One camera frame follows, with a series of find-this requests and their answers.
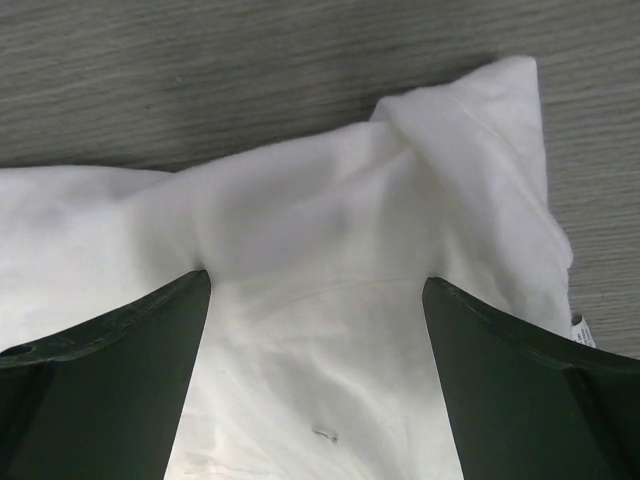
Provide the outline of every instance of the stain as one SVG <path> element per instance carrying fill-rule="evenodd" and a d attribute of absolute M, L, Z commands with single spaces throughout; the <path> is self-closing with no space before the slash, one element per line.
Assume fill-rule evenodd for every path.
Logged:
<path fill-rule="evenodd" d="M 338 435 L 335 433 L 329 433 L 326 432 L 324 430 L 320 430 L 317 428 L 314 428 L 313 430 L 311 430 L 313 433 L 315 433 L 316 435 L 320 436 L 320 437 L 324 437 L 327 440 L 329 440 L 331 443 L 338 443 Z"/>

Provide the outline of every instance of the care label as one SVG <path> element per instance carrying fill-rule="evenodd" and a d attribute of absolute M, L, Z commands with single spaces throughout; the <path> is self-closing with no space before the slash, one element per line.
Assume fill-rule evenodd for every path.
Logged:
<path fill-rule="evenodd" d="M 580 314 L 574 315 L 571 319 L 571 340 L 596 348 L 596 342 L 593 340 L 587 321 Z"/>

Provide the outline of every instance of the wood grain texture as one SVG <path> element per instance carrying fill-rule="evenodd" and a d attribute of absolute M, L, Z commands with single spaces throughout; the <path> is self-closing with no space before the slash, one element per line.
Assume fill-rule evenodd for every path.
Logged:
<path fill-rule="evenodd" d="M 572 302 L 640 357 L 639 25 L 630 0 L 8 0 L 0 166 L 177 170 L 534 55 Z"/>

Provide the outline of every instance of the white fabric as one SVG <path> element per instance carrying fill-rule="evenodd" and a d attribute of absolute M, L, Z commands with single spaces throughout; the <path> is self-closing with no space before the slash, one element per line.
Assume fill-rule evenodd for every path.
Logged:
<path fill-rule="evenodd" d="M 0 350 L 204 266 L 167 479 L 461 479 L 422 288 L 443 276 L 568 337 L 545 170 L 521 57 L 177 174 L 2 170 Z"/>

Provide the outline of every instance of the gray laminate surface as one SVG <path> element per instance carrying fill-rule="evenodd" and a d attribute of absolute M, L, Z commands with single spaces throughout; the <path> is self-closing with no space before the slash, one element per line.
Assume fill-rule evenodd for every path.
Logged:
<path fill-rule="evenodd" d="M 572 302 L 640 357 L 639 33 L 632 0 L 7 0 L 0 165 L 177 170 L 534 55 Z"/>

